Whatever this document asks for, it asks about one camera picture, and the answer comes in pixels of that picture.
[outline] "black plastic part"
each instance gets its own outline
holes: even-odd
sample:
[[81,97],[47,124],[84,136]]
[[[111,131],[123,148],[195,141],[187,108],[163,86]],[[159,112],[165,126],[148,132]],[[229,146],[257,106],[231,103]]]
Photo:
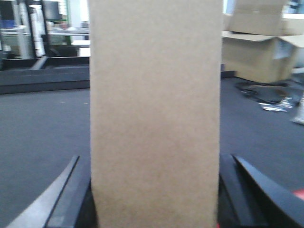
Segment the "black plastic part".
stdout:
[[218,221],[221,228],[267,228],[256,199],[230,154],[220,156]]
[[224,79],[224,78],[232,78],[232,77],[235,77],[235,75],[236,75],[236,71],[221,71],[220,72],[220,77],[222,78],[222,79]]
[[45,4],[43,0],[40,0],[41,3],[41,11],[42,11],[42,15],[43,15],[43,26],[44,26],[44,30],[45,30],[45,34],[41,36],[42,40],[43,40],[43,47],[44,47],[44,51],[46,53],[47,57],[50,57],[50,42],[49,42],[49,36],[48,36],[48,27],[47,27],[47,21],[46,21],[46,8],[45,8]]
[[304,201],[236,157],[270,228],[304,228]]
[[30,32],[30,42],[32,46],[32,52],[33,52],[33,57],[36,59],[37,58],[37,53],[36,53],[36,46],[35,46],[35,40],[34,40],[34,31],[33,31],[33,23],[32,23],[32,8],[30,5],[32,4],[32,0],[24,0],[24,3],[27,8],[27,14],[28,14],[28,24],[29,24],[29,32]]
[[46,228],[90,228],[96,225],[90,161],[79,159]]

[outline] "open cardboard box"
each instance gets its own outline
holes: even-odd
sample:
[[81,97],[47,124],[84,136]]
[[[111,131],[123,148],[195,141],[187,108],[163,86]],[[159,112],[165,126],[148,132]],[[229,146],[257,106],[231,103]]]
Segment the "open cardboard box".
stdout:
[[290,77],[304,35],[264,36],[222,32],[222,63],[237,76],[262,83]]

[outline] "cardboard panel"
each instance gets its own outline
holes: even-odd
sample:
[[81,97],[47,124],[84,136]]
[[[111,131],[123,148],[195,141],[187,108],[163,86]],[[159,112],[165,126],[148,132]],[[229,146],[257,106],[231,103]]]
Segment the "cardboard panel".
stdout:
[[282,10],[287,0],[237,0],[229,31],[280,36]]
[[220,0],[90,1],[100,227],[216,227],[221,16]]

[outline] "box flap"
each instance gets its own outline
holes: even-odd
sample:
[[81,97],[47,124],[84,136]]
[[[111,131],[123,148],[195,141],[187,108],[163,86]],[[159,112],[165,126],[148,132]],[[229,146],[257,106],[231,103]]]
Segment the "box flap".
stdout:
[[280,39],[295,45],[298,48],[304,48],[304,35],[279,37]]
[[222,31],[222,37],[232,38],[232,39],[243,39],[243,40],[249,40],[249,41],[254,41],[254,42],[261,42],[261,41],[265,41],[265,40],[274,38],[272,36],[240,34],[240,33],[233,33],[233,32],[229,32],[229,31]]

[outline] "white object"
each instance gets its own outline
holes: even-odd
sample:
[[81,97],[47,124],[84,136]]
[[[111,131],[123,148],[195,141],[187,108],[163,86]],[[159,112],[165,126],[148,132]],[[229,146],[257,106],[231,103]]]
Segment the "white object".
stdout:
[[91,56],[91,48],[89,47],[82,47],[79,49],[79,56],[80,57],[90,57]]
[[304,94],[302,96],[299,108],[298,108],[298,113],[294,119],[292,119],[293,122],[297,124],[304,124]]
[[87,46],[87,47],[89,47],[90,44],[91,44],[90,40],[74,40],[72,42],[73,46],[82,46],[82,47]]

